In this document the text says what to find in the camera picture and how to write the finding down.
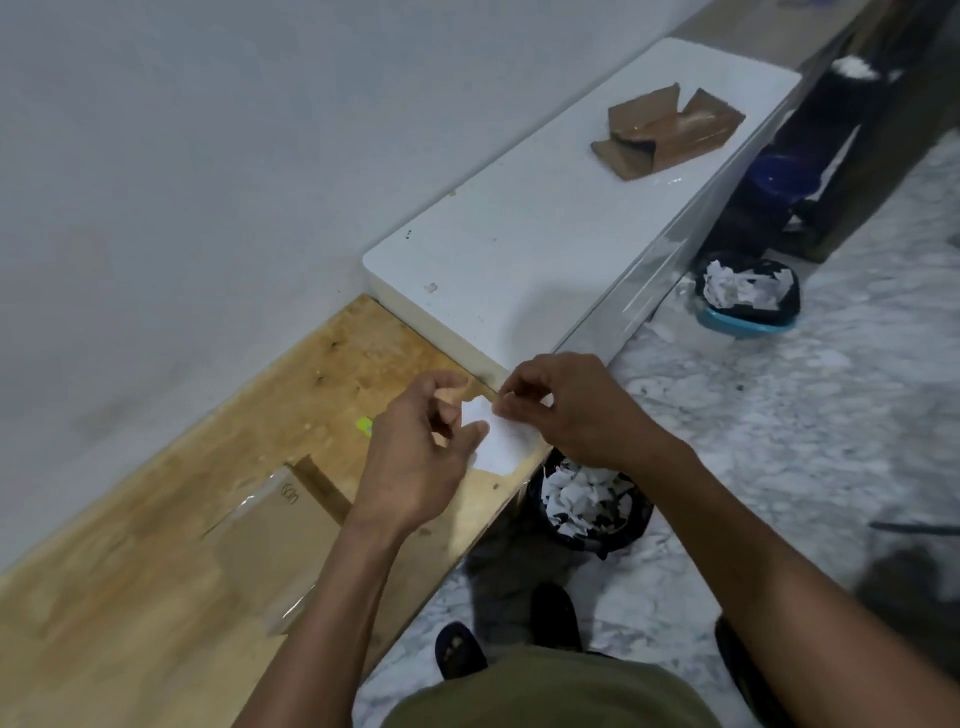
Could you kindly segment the person's black shoe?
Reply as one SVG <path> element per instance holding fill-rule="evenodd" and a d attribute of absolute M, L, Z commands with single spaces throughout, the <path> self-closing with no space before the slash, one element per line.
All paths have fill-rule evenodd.
<path fill-rule="evenodd" d="M 489 666 L 479 641 L 461 621 L 450 622 L 438 632 L 434 654 L 444 682 L 479 674 Z"/>
<path fill-rule="evenodd" d="M 530 632 L 536 647 L 585 653 L 575 607 L 570 595 L 559 584 L 542 582 L 533 589 Z"/>

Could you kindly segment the black bag with white contents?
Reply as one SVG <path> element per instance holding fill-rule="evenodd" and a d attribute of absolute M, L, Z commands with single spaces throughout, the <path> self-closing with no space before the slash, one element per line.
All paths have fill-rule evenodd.
<path fill-rule="evenodd" d="M 835 59 L 776 132 L 774 152 L 825 169 L 898 75 L 859 55 Z"/>

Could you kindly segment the person's right forearm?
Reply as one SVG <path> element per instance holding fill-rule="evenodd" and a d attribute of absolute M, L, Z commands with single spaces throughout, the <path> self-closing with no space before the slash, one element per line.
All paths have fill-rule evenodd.
<path fill-rule="evenodd" d="M 636 477 L 801 728 L 960 728 L 960 685 L 738 500 L 684 442 L 628 449 Z"/>

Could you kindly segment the blue bin with black bag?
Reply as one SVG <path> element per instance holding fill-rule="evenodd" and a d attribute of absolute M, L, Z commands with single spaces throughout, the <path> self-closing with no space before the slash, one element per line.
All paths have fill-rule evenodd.
<path fill-rule="evenodd" d="M 757 311 L 746 306 L 718 310 L 711 307 L 703 296 L 704 272 L 712 261 L 720 261 L 736 272 L 753 269 L 765 273 L 772 272 L 776 268 L 788 268 L 793 272 L 796 282 L 780 304 L 779 311 Z M 694 268 L 694 284 L 696 320 L 715 334 L 725 334 L 737 339 L 783 334 L 796 325 L 801 314 L 801 283 L 798 274 L 786 264 L 769 258 L 744 255 L 735 251 L 715 251 L 704 255 L 698 261 Z"/>

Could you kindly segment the white paper piece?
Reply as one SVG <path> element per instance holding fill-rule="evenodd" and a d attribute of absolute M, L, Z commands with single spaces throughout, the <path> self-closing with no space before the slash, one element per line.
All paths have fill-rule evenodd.
<path fill-rule="evenodd" d="M 500 478 L 510 477 L 522 467 L 542 462 L 548 446 L 533 427 L 499 417 L 492 402 L 483 395 L 461 403 L 461 425 L 486 423 L 482 443 L 469 456 L 467 467 Z"/>

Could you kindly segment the white foam slab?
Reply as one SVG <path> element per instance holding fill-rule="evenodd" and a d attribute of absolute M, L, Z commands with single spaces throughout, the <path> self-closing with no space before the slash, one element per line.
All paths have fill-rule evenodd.
<path fill-rule="evenodd" d="M 802 84 L 794 69 L 666 37 L 363 256 L 378 302 L 498 389 L 523 361 L 619 352 L 683 275 Z M 731 139 L 620 179 L 607 111 L 679 85 L 745 116 Z"/>

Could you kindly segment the person's left black shoe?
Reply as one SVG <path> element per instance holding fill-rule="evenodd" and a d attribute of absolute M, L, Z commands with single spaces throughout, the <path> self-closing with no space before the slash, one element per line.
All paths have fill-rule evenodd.
<path fill-rule="evenodd" d="M 434 654 L 444 682 L 479 674 L 489 666 L 479 641 L 461 621 L 450 622 L 438 632 Z"/>

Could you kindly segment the brown folded cardboard piece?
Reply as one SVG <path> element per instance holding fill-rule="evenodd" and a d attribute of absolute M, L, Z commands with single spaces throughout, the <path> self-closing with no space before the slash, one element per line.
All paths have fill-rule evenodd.
<path fill-rule="evenodd" d="M 722 148 L 746 115 L 698 88 L 680 105 L 678 83 L 607 109 L 606 139 L 591 143 L 594 156 L 620 180 L 634 181 Z"/>

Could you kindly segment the person's olive shirt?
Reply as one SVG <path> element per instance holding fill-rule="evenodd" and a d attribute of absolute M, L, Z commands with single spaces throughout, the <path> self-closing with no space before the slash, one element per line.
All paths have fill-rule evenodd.
<path fill-rule="evenodd" d="M 381 728 L 723 728 L 661 666 L 522 646 L 399 702 Z"/>

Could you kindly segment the person's right hand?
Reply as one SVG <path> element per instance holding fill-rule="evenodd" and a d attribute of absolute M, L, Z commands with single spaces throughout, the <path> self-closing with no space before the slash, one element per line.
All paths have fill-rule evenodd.
<path fill-rule="evenodd" d="M 695 460 L 692 448 L 649 417 L 595 355 L 537 355 L 513 370 L 498 399 L 507 393 L 540 400 L 542 425 L 530 427 L 582 465 L 652 477 Z"/>

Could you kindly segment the pile of white paper scraps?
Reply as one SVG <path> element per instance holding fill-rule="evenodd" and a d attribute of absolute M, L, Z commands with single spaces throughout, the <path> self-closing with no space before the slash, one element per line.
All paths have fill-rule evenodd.
<path fill-rule="evenodd" d="M 795 275 L 788 268 L 765 273 L 754 269 L 737 272 L 714 260 L 703 272 L 702 296 L 714 310 L 746 307 L 775 312 L 780 311 L 795 283 Z"/>
<path fill-rule="evenodd" d="M 541 480 L 539 503 L 555 533 L 579 541 L 612 537 L 643 511 L 641 496 L 627 476 L 569 458 Z"/>

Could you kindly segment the person's right black shoe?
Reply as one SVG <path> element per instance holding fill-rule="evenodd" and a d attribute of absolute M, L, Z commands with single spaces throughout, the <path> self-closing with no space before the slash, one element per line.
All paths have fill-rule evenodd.
<path fill-rule="evenodd" d="M 530 632 L 536 647 L 585 653 L 575 607 L 570 595 L 559 584 L 542 582 L 533 589 Z"/>

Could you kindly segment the black waste bin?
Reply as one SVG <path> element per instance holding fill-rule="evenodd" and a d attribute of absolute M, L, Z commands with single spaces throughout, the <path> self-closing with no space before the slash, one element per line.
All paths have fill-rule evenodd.
<path fill-rule="evenodd" d="M 564 455 L 559 449 L 552 449 L 546 459 L 534 469 L 534 472 L 526 484 L 523 498 L 523 511 L 533 524 L 533 526 L 542 533 L 547 539 L 560 545 L 570 552 L 582 552 L 595 555 L 604 560 L 611 553 L 626 549 L 631 544 L 640 540 L 649 526 L 654 513 L 652 501 L 642 492 L 637 483 L 624 472 L 614 470 L 614 472 L 627 477 L 634 485 L 637 494 L 640 495 L 643 511 L 630 519 L 626 529 L 614 534 L 611 537 L 600 539 L 574 540 L 565 538 L 555 533 L 546 520 L 543 507 L 540 503 L 540 490 L 543 478 L 555 468 L 564 458 L 575 460 Z"/>

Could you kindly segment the person's left forearm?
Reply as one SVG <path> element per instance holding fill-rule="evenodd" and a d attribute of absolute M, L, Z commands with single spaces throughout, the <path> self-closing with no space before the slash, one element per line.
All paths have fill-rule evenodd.
<path fill-rule="evenodd" d="M 416 529 L 398 513 L 348 517 L 296 625 L 231 728 L 352 728 L 381 596 Z"/>

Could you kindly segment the person's left hand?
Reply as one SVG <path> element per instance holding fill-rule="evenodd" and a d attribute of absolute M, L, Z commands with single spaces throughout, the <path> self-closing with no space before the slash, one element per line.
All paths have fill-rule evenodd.
<path fill-rule="evenodd" d="M 423 372 L 374 418 L 348 528 L 399 544 L 447 509 L 469 468 L 445 466 L 461 408 L 439 393 L 469 381 L 453 370 Z"/>

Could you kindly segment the blue plastic bucket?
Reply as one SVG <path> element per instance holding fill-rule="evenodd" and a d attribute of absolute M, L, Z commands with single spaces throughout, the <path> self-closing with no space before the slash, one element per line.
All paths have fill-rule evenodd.
<path fill-rule="evenodd" d="M 818 192 L 821 175 L 797 156 L 763 152 L 748 167 L 745 182 L 750 193 L 764 204 L 789 207 Z"/>

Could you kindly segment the clear plastic sleeve with cardboard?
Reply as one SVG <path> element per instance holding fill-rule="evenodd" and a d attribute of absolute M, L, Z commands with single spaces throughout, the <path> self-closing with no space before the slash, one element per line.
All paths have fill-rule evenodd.
<path fill-rule="evenodd" d="M 271 473 L 203 535 L 228 587 L 268 635 L 296 623 L 352 505 L 304 457 Z"/>

